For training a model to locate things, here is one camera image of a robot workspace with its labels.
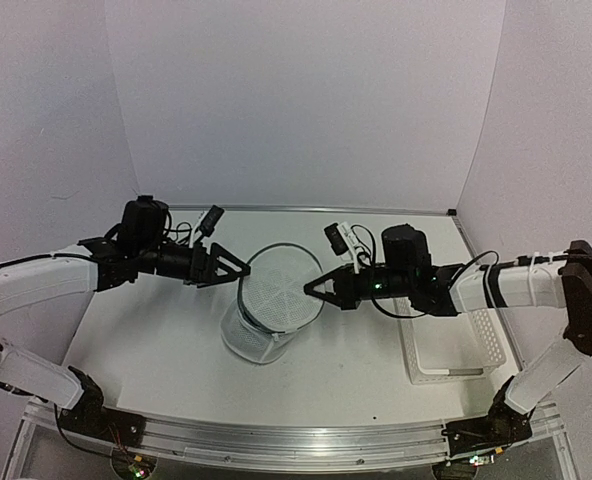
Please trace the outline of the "white mesh laundry bag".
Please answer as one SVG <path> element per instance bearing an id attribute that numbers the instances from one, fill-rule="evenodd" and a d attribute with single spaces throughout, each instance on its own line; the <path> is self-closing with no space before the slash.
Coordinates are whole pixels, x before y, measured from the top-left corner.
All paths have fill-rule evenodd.
<path id="1" fill-rule="evenodd" d="M 239 358 L 267 365 L 314 322 L 324 302 L 304 293 L 304 285 L 322 273 L 307 248 L 278 242 L 249 259 L 251 273 L 238 282 L 235 300 L 221 320 L 221 338 Z"/>

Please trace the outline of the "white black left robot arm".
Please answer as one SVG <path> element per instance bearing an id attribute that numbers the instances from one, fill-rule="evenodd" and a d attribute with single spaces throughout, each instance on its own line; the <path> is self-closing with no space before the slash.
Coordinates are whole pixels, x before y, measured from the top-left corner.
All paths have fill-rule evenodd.
<path id="1" fill-rule="evenodd" d="M 100 293 L 135 282 L 142 274 L 206 288 L 247 277 L 248 263 L 218 243 L 204 245 L 224 214 L 213 205 L 196 226 L 176 227 L 166 203 L 141 195 L 126 203 L 121 221 L 105 235 L 63 250 L 0 263 L 0 317 L 44 301 Z M 110 428 L 110 415 L 88 398 L 101 392 L 73 367 L 63 367 L 0 339 L 0 388 L 71 410 L 72 421 L 90 437 Z"/>

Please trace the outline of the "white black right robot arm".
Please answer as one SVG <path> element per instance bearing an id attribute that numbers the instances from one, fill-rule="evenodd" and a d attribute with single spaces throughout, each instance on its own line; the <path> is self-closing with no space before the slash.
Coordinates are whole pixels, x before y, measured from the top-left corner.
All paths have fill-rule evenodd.
<path id="1" fill-rule="evenodd" d="M 385 229 L 367 252 L 358 252 L 352 230 L 339 224 L 325 229 L 334 253 L 352 255 L 350 263 L 305 284 L 306 295 L 341 310 L 364 301 L 405 298 L 416 316 L 456 317 L 482 310 L 523 307 L 565 311 L 560 339 L 504 387 L 500 401 L 479 425 L 490 443 L 516 430 L 518 414 L 530 413 L 550 391 L 592 358 L 592 248 L 583 240 L 568 249 L 534 253 L 509 262 L 482 265 L 433 264 L 424 232 L 409 224 Z"/>

